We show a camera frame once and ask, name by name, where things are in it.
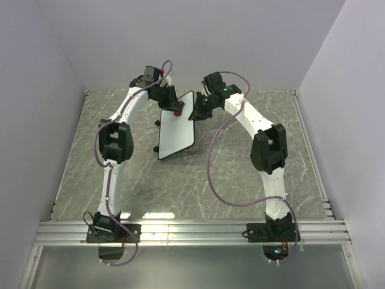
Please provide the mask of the red and black eraser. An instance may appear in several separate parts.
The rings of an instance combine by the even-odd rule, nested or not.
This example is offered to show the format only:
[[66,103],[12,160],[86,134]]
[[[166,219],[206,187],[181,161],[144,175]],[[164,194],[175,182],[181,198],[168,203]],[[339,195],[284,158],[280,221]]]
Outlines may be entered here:
[[185,106],[184,101],[179,101],[177,104],[174,104],[173,115],[176,116],[176,117],[181,116],[182,112],[183,112],[184,106]]

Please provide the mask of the small black-framed whiteboard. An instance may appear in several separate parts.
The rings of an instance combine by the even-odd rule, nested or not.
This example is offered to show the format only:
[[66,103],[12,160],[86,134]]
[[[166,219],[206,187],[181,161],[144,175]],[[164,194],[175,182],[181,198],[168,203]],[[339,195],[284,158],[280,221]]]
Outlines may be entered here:
[[194,95],[193,91],[189,91],[178,98],[185,104],[180,116],[175,116],[171,111],[161,111],[157,151],[159,160],[164,160],[194,145],[195,123],[189,120],[193,111]]

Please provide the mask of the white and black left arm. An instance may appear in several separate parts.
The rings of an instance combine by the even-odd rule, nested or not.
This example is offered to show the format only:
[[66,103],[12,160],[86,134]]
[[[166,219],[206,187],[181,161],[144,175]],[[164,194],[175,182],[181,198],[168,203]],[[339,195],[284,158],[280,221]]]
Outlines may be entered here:
[[182,115],[183,101],[176,97],[171,84],[170,71],[164,68],[146,66],[142,75],[129,84],[127,96],[117,111],[99,122],[94,136],[94,156],[103,169],[102,198],[93,224],[108,242],[117,241],[125,227],[120,223],[119,201],[123,172],[127,161],[134,152],[134,141],[130,125],[148,100],[158,103],[161,110],[170,111],[174,116]]

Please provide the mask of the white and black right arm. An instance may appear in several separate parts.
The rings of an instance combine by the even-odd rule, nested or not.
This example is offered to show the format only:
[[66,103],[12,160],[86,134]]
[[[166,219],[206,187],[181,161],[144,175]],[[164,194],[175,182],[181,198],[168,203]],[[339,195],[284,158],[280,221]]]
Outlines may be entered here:
[[284,168],[288,157],[286,129],[265,118],[247,100],[248,93],[236,85],[227,85],[222,72],[203,78],[203,91],[197,94],[189,119],[206,120],[216,108],[222,108],[237,120],[252,138],[251,163],[262,177],[265,196],[265,223],[249,231],[263,241],[281,240],[295,230],[294,213],[286,200]]

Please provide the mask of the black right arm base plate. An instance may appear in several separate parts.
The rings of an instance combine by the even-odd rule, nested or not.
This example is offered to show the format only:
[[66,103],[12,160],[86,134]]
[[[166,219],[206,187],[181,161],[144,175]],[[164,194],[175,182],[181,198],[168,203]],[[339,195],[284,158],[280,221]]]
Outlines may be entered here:
[[296,233],[294,223],[283,227],[272,223],[248,223],[241,235],[249,243],[282,243],[284,240],[294,242]]

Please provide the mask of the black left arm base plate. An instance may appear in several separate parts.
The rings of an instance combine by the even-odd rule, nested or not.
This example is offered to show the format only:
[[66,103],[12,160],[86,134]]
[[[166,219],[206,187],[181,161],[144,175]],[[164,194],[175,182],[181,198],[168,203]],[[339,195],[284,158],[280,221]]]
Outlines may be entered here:
[[106,231],[96,228],[94,225],[88,227],[86,236],[86,243],[135,243],[140,240],[141,225],[136,223],[129,223],[123,225],[130,230],[135,237],[132,237],[126,230],[120,226],[116,226],[114,231]]

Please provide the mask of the aluminium right side rail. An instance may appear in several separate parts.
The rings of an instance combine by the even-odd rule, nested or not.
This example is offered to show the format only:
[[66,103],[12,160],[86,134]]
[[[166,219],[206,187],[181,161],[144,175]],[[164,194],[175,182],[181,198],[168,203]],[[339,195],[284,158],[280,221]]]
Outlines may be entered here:
[[315,154],[313,152],[312,144],[310,142],[310,138],[309,138],[309,135],[307,133],[307,129],[306,129],[306,125],[304,123],[303,115],[302,115],[301,110],[300,110],[300,106],[299,106],[298,99],[297,99],[297,91],[296,90],[290,90],[290,94],[291,94],[292,101],[294,103],[294,107],[295,107],[296,114],[298,116],[298,120],[300,122],[301,131],[302,131],[302,134],[304,137],[307,151],[309,153],[310,162],[311,162],[313,172],[314,172],[314,175],[316,178],[318,190],[319,190],[319,193],[321,195],[322,205],[324,207],[324,211],[326,214],[325,219],[326,220],[335,220],[336,218],[335,218],[335,215],[334,215],[333,210],[331,208],[330,201],[328,199],[328,196],[327,196],[327,193],[326,193],[326,190],[324,187],[324,183],[322,181],[321,174],[320,174],[320,171],[318,168],[318,164],[316,162]]

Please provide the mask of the aluminium rail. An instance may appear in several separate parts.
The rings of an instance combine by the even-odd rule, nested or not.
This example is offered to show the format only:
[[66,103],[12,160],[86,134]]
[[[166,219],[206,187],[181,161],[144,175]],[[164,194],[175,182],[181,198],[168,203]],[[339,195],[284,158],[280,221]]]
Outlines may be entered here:
[[291,94],[292,101],[294,103],[294,107],[295,107],[296,114],[298,116],[298,120],[300,122],[301,131],[302,131],[302,134],[304,137],[307,151],[309,153],[310,162],[311,162],[313,172],[314,172],[314,175],[316,178],[318,190],[319,190],[319,193],[321,195],[322,205],[324,207],[324,211],[326,214],[325,219],[326,220],[335,220],[336,218],[335,218],[335,215],[334,215],[333,210],[331,208],[330,201],[328,199],[328,196],[327,196],[327,193],[326,193],[326,190],[324,187],[324,183],[322,181],[321,174],[320,174],[320,171],[318,168],[318,164],[316,162],[315,154],[313,152],[312,144],[310,142],[310,138],[309,138],[309,135],[307,133],[307,129],[306,129],[306,125],[304,123],[303,115],[302,115],[301,110],[300,110],[300,106],[299,106],[298,99],[297,99],[297,91],[296,90],[290,90],[290,94]]
[[[248,246],[241,233],[249,220],[171,220],[148,219],[138,223],[139,245],[144,246]],[[342,220],[305,220],[299,222],[300,245],[350,244]],[[41,222],[35,246],[120,246],[121,241],[91,243],[86,240],[88,226],[82,221]]]

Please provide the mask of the aluminium front rail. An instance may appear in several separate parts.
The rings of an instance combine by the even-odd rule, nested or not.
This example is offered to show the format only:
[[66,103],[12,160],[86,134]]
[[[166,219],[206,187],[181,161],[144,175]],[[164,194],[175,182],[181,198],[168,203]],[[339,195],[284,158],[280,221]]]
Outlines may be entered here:
[[[144,246],[248,246],[241,233],[249,220],[171,220],[148,219],[138,223],[139,245]],[[342,220],[305,220],[299,222],[300,245],[350,244]],[[121,241],[91,243],[86,240],[88,226],[82,221],[41,222],[35,246],[120,246]]]

